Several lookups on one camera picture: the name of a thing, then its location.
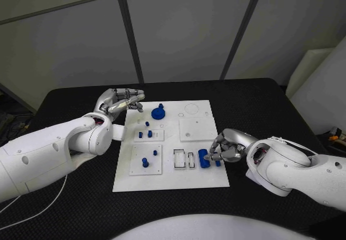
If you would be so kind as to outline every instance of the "white round object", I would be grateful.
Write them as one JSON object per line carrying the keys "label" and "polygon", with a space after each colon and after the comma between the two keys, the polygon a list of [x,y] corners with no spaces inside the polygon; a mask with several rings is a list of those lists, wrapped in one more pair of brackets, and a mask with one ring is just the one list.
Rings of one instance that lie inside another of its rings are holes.
{"label": "white round object", "polygon": [[311,240],[298,232],[265,221],[221,214],[194,214],[154,221],[115,240]]}
{"label": "white round object", "polygon": [[190,113],[190,114],[197,114],[200,112],[200,107],[197,104],[191,103],[185,106],[185,111]]}

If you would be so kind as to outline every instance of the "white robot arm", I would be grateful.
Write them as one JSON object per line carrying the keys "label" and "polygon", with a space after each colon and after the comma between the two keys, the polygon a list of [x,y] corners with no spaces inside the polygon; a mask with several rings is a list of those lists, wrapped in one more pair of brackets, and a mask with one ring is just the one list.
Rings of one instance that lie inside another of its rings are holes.
{"label": "white robot arm", "polygon": [[[316,152],[308,157],[288,142],[305,148],[282,138],[259,140],[227,128],[205,159],[234,163],[247,155],[247,177],[267,190],[286,197],[298,189],[321,204],[346,211],[346,158]],[[218,145],[226,151],[214,154]]]}
{"label": "white robot arm", "polygon": [[120,112],[143,112],[145,92],[109,89],[94,112],[11,141],[0,148],[0,202],[44,188],[123,141],[126,127],[113,124]]}

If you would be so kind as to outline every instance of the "robotic hand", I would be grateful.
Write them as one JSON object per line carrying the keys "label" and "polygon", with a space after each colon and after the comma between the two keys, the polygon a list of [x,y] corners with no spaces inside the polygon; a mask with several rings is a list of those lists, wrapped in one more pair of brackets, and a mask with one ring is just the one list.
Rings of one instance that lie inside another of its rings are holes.
{"label": "robotic hand", "polygon": [[[247,156],[247,177],[275,194],[286,197],[293,189],[321,204],[346,211],[346,158],[318,154],[309,156],[298,143],[277,137],[259,140],[227,128],[218,135],[207,160],[236,163]],[[214,153],[221,146],[224,152]]]}
{"label": "robotic hand", "polygon": [[128,128],[113,124],[120,112],[143,112],[145,91],[109,89],[94,112],[17,138],[0,147],[0,202],[44,188],[103,155]]}

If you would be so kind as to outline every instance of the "black tablecloth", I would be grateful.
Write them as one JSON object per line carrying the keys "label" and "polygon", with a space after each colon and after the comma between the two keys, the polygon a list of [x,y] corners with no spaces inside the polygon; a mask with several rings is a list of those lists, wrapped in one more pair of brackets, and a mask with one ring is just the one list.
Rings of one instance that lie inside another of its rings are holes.
{"label": "black tablecloth", "polygon": [[[283,137],[319,153],[319,140],[277,83],[269,79],[149,83],[63,88],[50,92],[30,131],[93,112],[109,88],[143,89],[148,101],[210,100],[217,129],[239,129],[259,139]],[[125,124],[126,112],[116,123]],[[250,217],[302,231],[342,214],[293,190],[275,195],[247,177],[247,161],[227,163],[230,187],[113,192],[122,143],[68,175],[66,189],[48,211],[0,231],[0,239],[112,239],[136,226],[187,214]],[[53,202],[64,180],[25,195],[0,215],[0,227],[35,215]],[[2,203],[0,209],[11,201]]]}

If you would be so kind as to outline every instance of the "white cable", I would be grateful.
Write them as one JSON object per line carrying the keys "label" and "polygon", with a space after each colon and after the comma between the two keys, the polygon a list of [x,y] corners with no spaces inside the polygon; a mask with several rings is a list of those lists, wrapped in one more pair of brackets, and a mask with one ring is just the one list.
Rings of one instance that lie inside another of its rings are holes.
{"label": "white cable", "polygon": [[6,210],[6,208],[18,201],[18,199],[21,198],[21,196],[17,197],[17,199],[11,202],[11,204],[4,208],[4,210],[0,211],[0,213]]}
{"label": "white cable", "polygon": [[5,230],[5,229],[9,228],[9,227],[12,227],[12,226],[15,226],[15,225],[18,225],[18,224],[27,222],[28,220],[34,219],[35,217],[38,217],[38,216],[40,216],[40,215],[41,215],[41,214],[50,209],[50,207],[51,207],[53,204],[55,203],[55,201],[57,201],[57,199],[58,199],[58,197],[60,197],[60,195],[61,195],[61,193],[63,193],[63,191],[64,191],[64,187],[66,187],[67,179],[68,179],[68,175],[66,176],[66,181],[64,181],[64,184],[63,184],[63,187],[61,187],[60,193],[58,193],[58,195],[57,195],[54,201],[53,201],[51,204],[48,205],[48,207],[47,207],[47,208],[45,208],[45,209],[44,209],[37,215],[31,216],[28,219],[22,220],[22,221],[19,221],[19,222],[17,222],[17,223],[14,223],[14,224],[11,224],[9,226],[2,227],[2,228],[0,228],[0,231]]}
{"label": "white cable", "polygon": [[292,145],[298,146],[299,148],[306,149],[306,150],[311,151],[315,155],[318,155],[318,152],[312,151],[306,146],[301,145],[301,144],[296,143],[295,141],[286,140],[286,139],[283,139],[282,137],[276,137],[276,136],[270,137],[269,139],[270,139],[270,140],[275,140],[275,141],[279,141],[280,143],[283,143],[283,141],[285,141],[285,142],[290,143]]}

